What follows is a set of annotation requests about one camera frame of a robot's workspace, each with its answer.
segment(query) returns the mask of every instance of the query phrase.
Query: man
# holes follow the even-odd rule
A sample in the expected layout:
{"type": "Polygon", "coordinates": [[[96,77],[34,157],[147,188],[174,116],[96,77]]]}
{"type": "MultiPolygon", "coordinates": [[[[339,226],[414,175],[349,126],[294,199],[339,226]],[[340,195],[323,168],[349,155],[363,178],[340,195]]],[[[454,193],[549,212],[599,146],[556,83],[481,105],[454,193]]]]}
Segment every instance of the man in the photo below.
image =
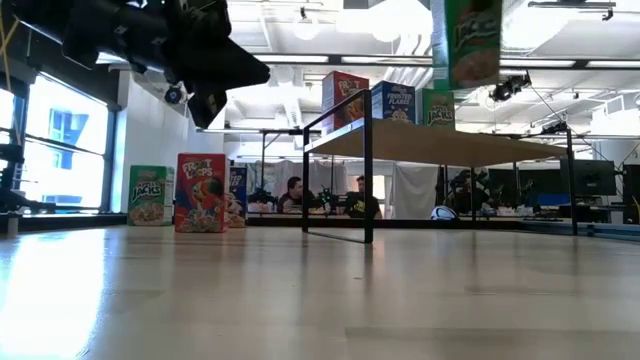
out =
{"type": "MultiPolygon", "coordinates": [[[[315,196],[307,193],[311,207],[315,206],[315,196]]],[[[279,214],[302,214],[302,179],[293,176],[287,181],[287,193],[278,200],[279,214]]]]}
{"type": "MultiPolygon", "coordinates": [[[[345,214],[350,218],[362,219],[364,218],[365,204],[364,204],[364,176],[358,178],[358,192],[347,193],[347,204],[345,206],[345,214]]],[[[380,202],[374,196],[369,199],[367,206],[371,206],[375,209],[375,218],[382,219],[382,212],[380,212],[380,202]]]]}

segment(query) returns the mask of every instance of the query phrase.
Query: green cereal box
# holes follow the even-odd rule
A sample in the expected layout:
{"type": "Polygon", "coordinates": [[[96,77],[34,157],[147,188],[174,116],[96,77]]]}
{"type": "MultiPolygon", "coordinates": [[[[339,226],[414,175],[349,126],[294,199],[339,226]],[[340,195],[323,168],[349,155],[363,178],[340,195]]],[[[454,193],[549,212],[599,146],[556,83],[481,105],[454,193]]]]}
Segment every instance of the green cereal box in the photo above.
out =
{"type": "Polygon", "coordinates": [[[421,90],[421,122],[418,125],[456,129],[455,98],[451,91],[421,90]]]}
{"type": "Polygon", "coordinates": [[[431,0],[433,78],[438,90],[498,82],[502,0],[431,0]]]}
{"type": "Polygon", "coordinates": [[[171,225],[175,172],[168,166],[131,166],[128,224],[171,225]]]}

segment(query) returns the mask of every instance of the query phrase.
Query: wooden tabletop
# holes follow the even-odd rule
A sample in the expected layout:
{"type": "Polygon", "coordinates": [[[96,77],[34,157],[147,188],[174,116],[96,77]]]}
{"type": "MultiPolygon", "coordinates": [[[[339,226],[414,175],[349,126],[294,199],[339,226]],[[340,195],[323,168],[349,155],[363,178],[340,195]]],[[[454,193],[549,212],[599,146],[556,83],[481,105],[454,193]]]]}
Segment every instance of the wooden tabletop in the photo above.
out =
{"type": "MultiPolygon", "coordinates": [[[[380,160],[482,167],[558,158],[567,152],[559,146],[393,120],[374,119],[373,124],[373,157],[380,160]]],[[[314,141],[305,150],[323,155],[362,157],[363,127],[364,119],[356,120],[314,141]]]]}

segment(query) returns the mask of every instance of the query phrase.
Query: white curtain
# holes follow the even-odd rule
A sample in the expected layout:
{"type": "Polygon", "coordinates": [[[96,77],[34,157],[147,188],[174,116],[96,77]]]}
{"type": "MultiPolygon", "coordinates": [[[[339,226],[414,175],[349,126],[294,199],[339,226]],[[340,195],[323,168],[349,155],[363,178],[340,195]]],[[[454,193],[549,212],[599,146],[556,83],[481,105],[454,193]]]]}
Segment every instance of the white curtain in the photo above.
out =
{"type": "Polygon", "coordinates": [[[394,219],[429,219],[436,203],[438,167],[396,163],[391,203],[394,219]]]}

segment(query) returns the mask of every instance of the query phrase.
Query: black stand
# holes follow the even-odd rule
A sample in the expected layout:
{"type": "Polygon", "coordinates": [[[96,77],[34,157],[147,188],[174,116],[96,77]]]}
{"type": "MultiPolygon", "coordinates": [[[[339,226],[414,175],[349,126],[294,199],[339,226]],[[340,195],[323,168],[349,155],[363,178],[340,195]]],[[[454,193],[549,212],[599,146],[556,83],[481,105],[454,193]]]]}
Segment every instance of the black stand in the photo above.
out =
{"type": "Polygon", "coordinates": [[[471,168],[471,226],[476,227],[476,168],[471,168]]]}
{"type": "Polygon", "coordinates": [[[513,192],[513,206],[517,209],[520,205],[520,170],[518,169],[518,163],[513,163],[513,180],[515,184],[515,191],[513,192]]]}
{"type": "Polygon", "coordinates": [[[373,199],[373,115],[371,113],[371,90],[360,90],[359,92],[351,95],[340,104],[332,107],[329,111],[325,112],[307,124],[304,127],[302,134],[303,144],[304,144],[304,154],[302,156],[302,231],[307,234],[323,236],[327,238],[357,242],[363,244],[371,244],[373,243],[373,229],[375,227],[375,206],[371,206],[371,199],[373,199]],[[362,128],[362,136],[363,136],[363,157],[364,157],[364,219],[362,220],[362,227],[364,228],[364,240],[352,239],[349,237],[333,235],[333,234],[324,234],[319,232],[311,232],[309,231],[309,208],[310,208],[310,200],[306,196],[309,192],[309,154],[313,150],[309,148],[310,144],[310,133],[311,128],[322,122],[324,119],[328,118],[331,115],[334,115],[336,112],[345,108],[347,105],[355,101],[356,99],[363,99],[363,108],[364,108],[364,126],[362,128]]]}
{"type": "Polygon", "coordinates": [[[573,174],[573,139],[571,129],[567,129],[567,163],[569,170],[569,201],[571,203],[571,233],[578,236],[578,214],[576,213],[576,184],[573,174]]]}

